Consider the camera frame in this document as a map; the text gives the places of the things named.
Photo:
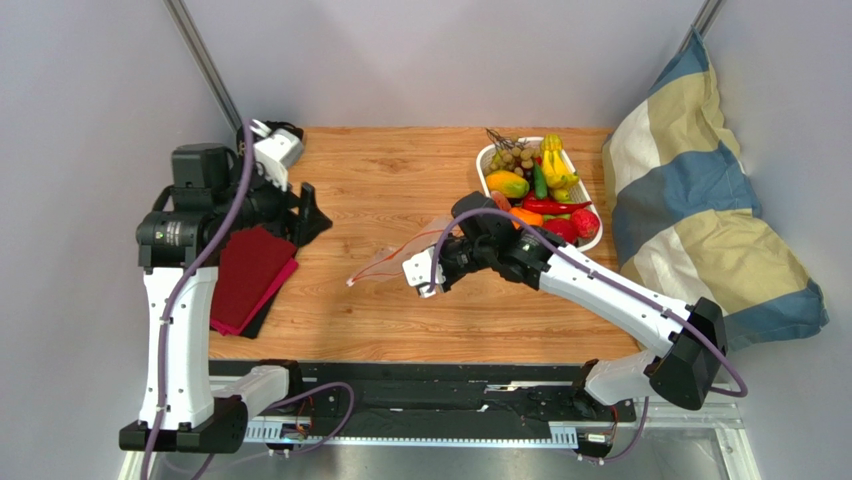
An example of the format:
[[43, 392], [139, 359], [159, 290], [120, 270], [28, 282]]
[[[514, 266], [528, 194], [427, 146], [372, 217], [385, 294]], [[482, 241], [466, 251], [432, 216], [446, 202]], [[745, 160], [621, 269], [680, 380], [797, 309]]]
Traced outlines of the clear orange zip top bag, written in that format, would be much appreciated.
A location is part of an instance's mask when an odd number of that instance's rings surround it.
[[450, 215], [436, 217], [401, 246], [379, 250], [346, 280], [346, 285], [353, 287], [359, 282], [387, 282], [403, 278], [403, 262], [435, 244], [451, 220]]

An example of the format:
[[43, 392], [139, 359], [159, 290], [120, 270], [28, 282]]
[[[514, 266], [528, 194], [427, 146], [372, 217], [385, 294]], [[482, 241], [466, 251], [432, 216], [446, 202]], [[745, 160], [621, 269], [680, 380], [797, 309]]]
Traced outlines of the red pomegranate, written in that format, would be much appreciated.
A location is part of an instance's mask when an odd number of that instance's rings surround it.
[[579, 239], [579, 232], [569, 219], [552, 218], [546, 220], [542, 224], [542, 228], [557, 235], [567, 244], [575, 245]]

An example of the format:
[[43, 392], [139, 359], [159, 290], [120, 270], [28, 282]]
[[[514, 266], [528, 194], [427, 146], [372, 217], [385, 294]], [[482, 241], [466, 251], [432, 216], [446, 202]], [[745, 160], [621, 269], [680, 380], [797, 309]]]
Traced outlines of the yellow banana bunch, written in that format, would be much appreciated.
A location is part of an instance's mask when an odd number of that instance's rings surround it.
[[561, 138], [556, 134], [547, 134], [540, 142], [539, 148], [541, 169], [551, 197], [558, 202], [571, 203], [570, 190], [580, 178], [562, 159]]

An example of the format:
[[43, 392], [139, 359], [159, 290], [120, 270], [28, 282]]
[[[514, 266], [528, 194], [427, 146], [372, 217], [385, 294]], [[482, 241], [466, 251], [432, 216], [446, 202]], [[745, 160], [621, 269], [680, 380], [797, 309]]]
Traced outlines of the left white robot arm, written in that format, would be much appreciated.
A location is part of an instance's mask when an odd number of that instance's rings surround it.
[[172, 182], [135, 233], [149, 312], [148, 373], [138, 417], [123, 427], [124, 451], [230, 454], [248, 423], [284, 399], [297, 366], [265, 361], [220, 391], [210, 385], [211, 308], [219, 256], [231, 235], [262, 227], [298, 247], [332, 223], [303, 184], [294, 193], [290, 168], [299, 141], [270, 140], [243, 155], [216, 143], [172, 152]]

